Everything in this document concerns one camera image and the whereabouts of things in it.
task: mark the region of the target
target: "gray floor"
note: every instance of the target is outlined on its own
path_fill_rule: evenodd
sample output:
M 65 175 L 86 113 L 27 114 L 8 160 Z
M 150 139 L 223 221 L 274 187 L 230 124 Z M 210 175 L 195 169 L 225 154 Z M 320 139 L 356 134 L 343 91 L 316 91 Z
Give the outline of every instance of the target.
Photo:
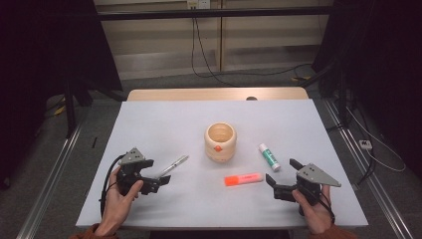
M 247 73 L 270 73 L 274 69 L 250 70 Z M 296 74 L 309 76 L 313 72 L 309 67 L 296 69 Z M 239 87 L 275 87 L 295 86 L 291 77 L 295 71 L 273 76 L 221 76 L 220 81 L 229 82 Z M 198 87 L 226 87 L 213 78 L 198 78 L 194 75 L 172 76 L 153 79 L 123 81 L 124 94 L 138 88 L 198 88 Z M 325 100 L 319 97 L 317 86 L 308 88 L 308 94 L 313 98 L 316 108 L 326 127 L 335 125 L 329 113 Z M 87 190 L 96 174 L 106 148 L 107 139 L 111 133 L 113 123 L 117 117 L 119 103 L 109 100 L 102 95 L 93 93 L 94 104 L 83 109 L 76 107 L 77 114 L 87 114 L 81 133 L 64 171 L 54 188 L 51 200 L 43 214 L 42 220 L 36 225 L 34 238 L 67 238 L 69 235 L 81 231 L 75 227 L 80 210 L 85 201 Z M 50 99 L 52 104 L 57 99 Z M 370 116 L 366 115 L 370 129 L 376 136 L 382 138 L 382 133 L 377 131 L 376 125 L 371 123 Z M 350 125 L 350 130 L 356 138 L 361 139 L 361 133 L 355 123 Z M 54 163 L 65 143 L 66 114 L 46 118 L 41 126 L 40 133 L 20 170 L 11 178 L 12 187 L 0 193 L 0 235 L 1 238 L 16 238 L 22 228 L 29 211 L 35 203 L 39 192 L 42 190 L 46 178 L 54 167 Z M 329 137 L 347 173 L 350 183 L 355 183 L 361 172 L 350 149 L 341 136 L 339 130 L 329 133 Z M 400 161 L 389 150 L 378 143 L 374 146 L 376 156 L 395 167 L 400 167 Z M 421 179 L 411 170 L 394 172 L 380 165 L 375 171 L 376 177 L 384 186 L 392 203 L 400 212 L 403 220 L 411 231 L 413 237 L 398 237 L 391 226 L 390 219 L 386 217 L 373 191 L 364 182 L 357 190 L 356 196 L 369 221 L 369 226 L 352 229 L 359 238 L 422 238 L 422 200 Z M 295 238 L 306 238 L 307 230 L 294 231 Z M 122 238 L 147 238 L 148 232 L 122 231 Z

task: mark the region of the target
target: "black bar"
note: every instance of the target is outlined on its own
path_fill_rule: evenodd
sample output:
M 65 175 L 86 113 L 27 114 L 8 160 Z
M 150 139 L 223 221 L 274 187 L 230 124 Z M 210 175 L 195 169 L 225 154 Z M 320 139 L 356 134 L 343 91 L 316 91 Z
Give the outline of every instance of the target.
M 176 11 L 148 12 L 99 12 L 92 14 L 66 14 L 60 17 L 96 17 L 101 21 L 141 20 L 141 19 L 176 19 L 176 18 L 214 18 L 214 17 L 258 17 L 258 16 L 297 16 L 328 15 L 344 13 L 357 9 L 357 5 L 341 7 L 293 7 L 293 8 L 256 8 L 256 9 L 196 9 Z

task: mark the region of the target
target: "white marker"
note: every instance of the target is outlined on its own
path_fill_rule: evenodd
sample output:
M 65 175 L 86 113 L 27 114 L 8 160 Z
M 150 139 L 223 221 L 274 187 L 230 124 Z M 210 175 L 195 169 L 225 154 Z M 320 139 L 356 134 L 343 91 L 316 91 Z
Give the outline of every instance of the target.
M 167 168 L 165 168 L 156 178 L 160 178 L 162 176 L 164 176 L 165 174 L 167 174 L 169 171 L 173 170 L 176 166 L 180 165 L 182 162 L 186 161 L 187 158 L 189 156 L 188 155 L 183 155 L 181 156 L 179 159 L 177 159 L 175 162 L 171 163 L 170 166 L 168 166 Z

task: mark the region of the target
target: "hand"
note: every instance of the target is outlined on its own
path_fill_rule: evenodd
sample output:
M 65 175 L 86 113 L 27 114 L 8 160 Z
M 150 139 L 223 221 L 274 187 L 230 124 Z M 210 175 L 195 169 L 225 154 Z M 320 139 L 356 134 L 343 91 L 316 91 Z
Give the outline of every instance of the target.
M 320 200 L 326 205 L 330 205 L 328 185 L 322 187 L 322 194 L 324 196 L 321 196 Z M 320 203 L 311 206 L 297 189 L 292 192 L 292 195 L 304 210 L 305 219 L 312 234 L 323 233 L 331 227 L 331 215 Z
M 108 185 L 111 185 L 105 201 L 105 212 L 102 222 L 97 228 L 96 236 L 111 236 L 120 225 L 126 220 L 130 211 L 132 201 L 137 198 L 137 193 L 143 185 L 143 181 L 137 181 L 126 196 L 120 194 L 117 186 L 117 173 L 120 167 L 116 168 L 109 176 Z

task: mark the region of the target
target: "white tabletop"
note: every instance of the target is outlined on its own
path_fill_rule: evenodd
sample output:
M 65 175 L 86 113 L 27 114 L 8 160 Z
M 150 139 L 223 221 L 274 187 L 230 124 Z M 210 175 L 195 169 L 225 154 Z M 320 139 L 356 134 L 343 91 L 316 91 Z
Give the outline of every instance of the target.
M 226 163 L 212 161 L 204 151 L 205 129 L 217 121 L 228 122 L 238 134 L 236 153 Z M 261 156 L 262 142 L 281 171 L 273 172 Z M 123 103 L 77 226 L 101 221 L 99 199 L 106 172 L 133 147 L 155 160 L 141 171 L 143 176 L 156 175 L 181 155 L 189 159 L 171 171 L 169 184 L 158 193 L 139 194 L 123 226 L 148 230 L 306 226 L 299 205 L 274 199 L 265 181 L 224 185 L 225 176 L 250 172 L 269 173 L 279 184 L 293 185 L 296 170 L 289 166 L 290 158 L 312 162 L 342 184 L 331 188 L 337 225 L 367 225 L 312 100 Z

